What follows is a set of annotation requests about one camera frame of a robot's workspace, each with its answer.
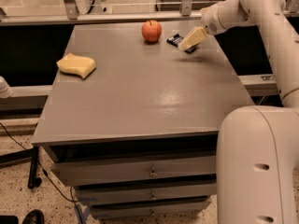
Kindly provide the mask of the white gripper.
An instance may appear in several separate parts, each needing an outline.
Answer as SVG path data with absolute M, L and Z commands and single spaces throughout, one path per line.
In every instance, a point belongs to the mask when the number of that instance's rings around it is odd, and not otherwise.
M 226 7 L 223 2 L 219 2 L 210 7 L 200 10 L 202 14 L 203 26 L 194 27 L 179 43 L 178 49 L 185 51 L 201 43 L 206 39 L 207 34 L 218 35 L 227 30 L 225 26 Z

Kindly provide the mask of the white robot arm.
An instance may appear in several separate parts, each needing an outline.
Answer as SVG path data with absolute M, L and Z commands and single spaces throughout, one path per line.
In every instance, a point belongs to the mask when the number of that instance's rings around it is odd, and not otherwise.
M 202 11 L 210 35 L 255 25 L 282 105 L 238 108 L 217 143 L 218 224 L 298 224 L 292 172 L 299 166 L 299 34 L 285 0 L 225 0 Z

